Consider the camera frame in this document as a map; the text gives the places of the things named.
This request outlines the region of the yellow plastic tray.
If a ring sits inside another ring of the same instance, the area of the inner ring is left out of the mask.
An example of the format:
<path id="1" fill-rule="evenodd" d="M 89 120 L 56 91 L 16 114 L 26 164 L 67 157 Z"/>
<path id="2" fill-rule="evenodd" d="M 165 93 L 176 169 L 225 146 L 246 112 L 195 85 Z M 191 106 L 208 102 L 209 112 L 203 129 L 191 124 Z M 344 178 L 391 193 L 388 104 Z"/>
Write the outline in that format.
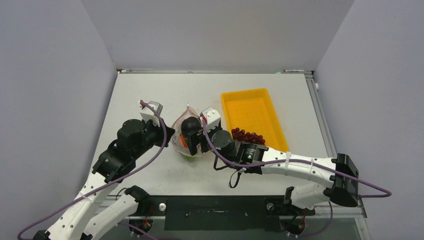
<path id="1" fill-rule="evenodd" d="M 267 147 L 282 152 L 289 151 L 279 118 L 266 88 L 222 93 L 221 104 L 229 130 L 239 128 L 262 135 Z"/>

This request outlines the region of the clear zip top bag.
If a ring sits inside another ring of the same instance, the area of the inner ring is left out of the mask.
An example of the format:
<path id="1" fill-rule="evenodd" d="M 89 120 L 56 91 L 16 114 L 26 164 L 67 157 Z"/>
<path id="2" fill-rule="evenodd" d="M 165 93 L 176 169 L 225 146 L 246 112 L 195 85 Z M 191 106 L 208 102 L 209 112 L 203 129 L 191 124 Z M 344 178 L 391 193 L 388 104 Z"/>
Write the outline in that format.
<path id="1" fill-rule="evenodd" d="M 182 155 L 185 156 L 192 156 L 190 154 L 189 148 L 185 148 L 182 145 L 182 142 L 180 140 L 180 134 L 181 133 L 181 123 L 184 119 L 188 117 L 199 117 L 200 115 L 196 112 L 194 108 L 190 106 L 190 104 L 187 102 L 186 109 L 184 112 L 174 121 L 172 124 L 172 128 L 175 129 L 175 134 L 172 136 L 170 143 L 172 145 L 173 150 L 179 154 L 179 156 L 182 158 Z M 188 143 L 188 137 L 184 137 L 186 143 Z M 198 152 L 196 155 L 192 157 L 197 157 L 199 159 L 202 156 L 201 152 Z"/>

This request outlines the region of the green toy cabbage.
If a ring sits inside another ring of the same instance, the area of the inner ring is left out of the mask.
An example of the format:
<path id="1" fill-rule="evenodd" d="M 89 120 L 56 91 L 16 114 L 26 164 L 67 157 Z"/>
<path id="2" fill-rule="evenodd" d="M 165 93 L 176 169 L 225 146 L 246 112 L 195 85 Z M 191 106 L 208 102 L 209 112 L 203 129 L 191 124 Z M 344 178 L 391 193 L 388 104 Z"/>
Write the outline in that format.
<path id="1" fill-rule="evenodd" d="M 197 157 L 195 157 L 195 156 L 182 155 L 181 157 L 188 162 L 193 162 L 197 159 Z"/>

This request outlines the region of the dark red toy grapes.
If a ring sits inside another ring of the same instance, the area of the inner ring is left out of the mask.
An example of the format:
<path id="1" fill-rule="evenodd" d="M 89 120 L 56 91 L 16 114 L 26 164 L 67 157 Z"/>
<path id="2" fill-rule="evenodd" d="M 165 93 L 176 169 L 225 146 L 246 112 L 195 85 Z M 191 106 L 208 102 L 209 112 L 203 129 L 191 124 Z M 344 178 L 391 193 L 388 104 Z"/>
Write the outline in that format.
<path id="1" fill-rule="evenodd" d="M 231 129 L 230 133 L 232 138 L 238 142 L 258 145 L 265 145 L 266 143 L 266 140 L 262 135 L 256 134 L 255 132 L 245 131 L 244 129 L 240 129 L 239 127 Z"/>

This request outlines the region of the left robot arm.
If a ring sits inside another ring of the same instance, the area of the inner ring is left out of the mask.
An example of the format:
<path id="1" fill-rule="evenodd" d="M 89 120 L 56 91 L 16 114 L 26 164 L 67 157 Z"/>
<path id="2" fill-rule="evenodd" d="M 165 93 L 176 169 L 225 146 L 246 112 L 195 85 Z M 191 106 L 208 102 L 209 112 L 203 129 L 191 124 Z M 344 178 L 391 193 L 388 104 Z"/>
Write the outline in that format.
<path id="1" fill-rule="evenodd" d="M 136 167 L 136 160 L 154 146 L 168 146 L 175 130 L 159 120 L 130 119 L 117 138 L 100 154 L 87 181 L 72 205 L 48 229 L 39 230 L 35 240 L 97 240 L 125 217 L 148 211 L 149 194 L 134 185 L 117 202 L 96 214 L 104 199 Z"/>

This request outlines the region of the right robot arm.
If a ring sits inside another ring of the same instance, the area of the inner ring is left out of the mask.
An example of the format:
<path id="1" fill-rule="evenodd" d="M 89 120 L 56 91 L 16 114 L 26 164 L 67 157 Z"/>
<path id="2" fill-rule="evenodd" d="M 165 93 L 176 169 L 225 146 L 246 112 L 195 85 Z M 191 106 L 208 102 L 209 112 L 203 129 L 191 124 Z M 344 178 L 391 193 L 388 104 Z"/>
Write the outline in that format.
<path id="1" fill-rule="evenodd" d="M 338 153 L 336 157 L 315 158 L 271 147 L 236 141 L 232 135 L 218 127 L 205 135 L 203 130 L 185 131 L 184 140 L 192 155 L 200 149 L 214 152 L 216 159 L 224 163 L 223 169 L 234 169 L 241 174 L 284 175 L 309 181 L 302 186 L 286 189 L 283 209 L 295 214 L 300 209 L 313 208 L 315 204 L 331 202 L 343 207 L 357 207 L 359 202 L 359 171 L 349 155 Z"/>

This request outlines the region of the orange toy pumpkin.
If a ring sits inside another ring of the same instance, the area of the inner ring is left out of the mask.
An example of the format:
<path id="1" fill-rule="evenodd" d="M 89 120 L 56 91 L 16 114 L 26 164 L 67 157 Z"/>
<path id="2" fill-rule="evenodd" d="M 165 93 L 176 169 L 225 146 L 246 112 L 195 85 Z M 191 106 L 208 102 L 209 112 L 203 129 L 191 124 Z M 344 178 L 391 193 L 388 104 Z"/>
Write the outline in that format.
<path id="1" fill-rule="evenodd" d="M 188 148 L 188 144 L 186 143 L 184 136 L 182 134 L 180 134 L 179 137 L 180 137 L 181 144 L 183 145 L 183 147 Z"/>

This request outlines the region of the purple toy eggplant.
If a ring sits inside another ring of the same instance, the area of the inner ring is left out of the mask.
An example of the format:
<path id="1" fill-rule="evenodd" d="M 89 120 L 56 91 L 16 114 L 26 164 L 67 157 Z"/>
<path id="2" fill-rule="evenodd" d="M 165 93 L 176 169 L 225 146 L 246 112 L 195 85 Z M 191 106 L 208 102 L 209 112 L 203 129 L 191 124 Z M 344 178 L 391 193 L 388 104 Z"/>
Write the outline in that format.
<path id="1" fill-rule="evenodd" d="M 184 138 L 188 137 L 189 132 L 198 131 L 201 128 L 202 128 L 202 124 L 200 123 L 199 119 L 195 116 L 190 116 L 184 119 L 180 126 L 181 134 L 183 135 Z"/>

